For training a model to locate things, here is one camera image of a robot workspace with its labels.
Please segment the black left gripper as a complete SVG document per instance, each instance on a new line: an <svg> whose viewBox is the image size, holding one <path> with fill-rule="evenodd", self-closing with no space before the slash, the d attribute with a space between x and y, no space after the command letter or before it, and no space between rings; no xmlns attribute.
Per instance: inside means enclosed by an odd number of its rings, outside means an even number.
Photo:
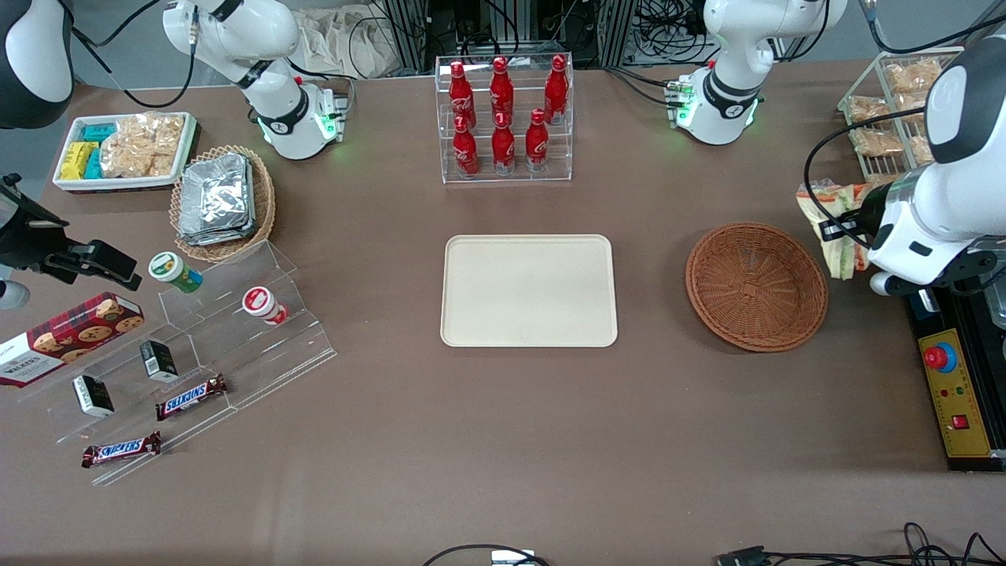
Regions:
<svg viewBox="0 0 1006 566"><path fill-rule="evenodd" d="M858 211L845 211L838 216L828 216L817 223L817 233L822 241L839 241L848 237L853 241L863 233L877 233L883 223L885 204L893 182L873 187L860 205L860 226Z"/></svg>

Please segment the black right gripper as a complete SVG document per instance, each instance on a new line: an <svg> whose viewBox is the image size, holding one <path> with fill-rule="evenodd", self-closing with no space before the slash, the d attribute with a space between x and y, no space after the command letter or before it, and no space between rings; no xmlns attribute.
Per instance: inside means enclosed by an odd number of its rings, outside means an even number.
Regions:
<svg viewBox="0 0 1006 566"><path fill-rule="evenodd" d="M65 222L39 203L26 197L17 183L20 177L2 179L2 265L14 270L47 272L72 285L78 276L115 282L138 290L141 275L137 260L105 241L68 241Z"/></svg>

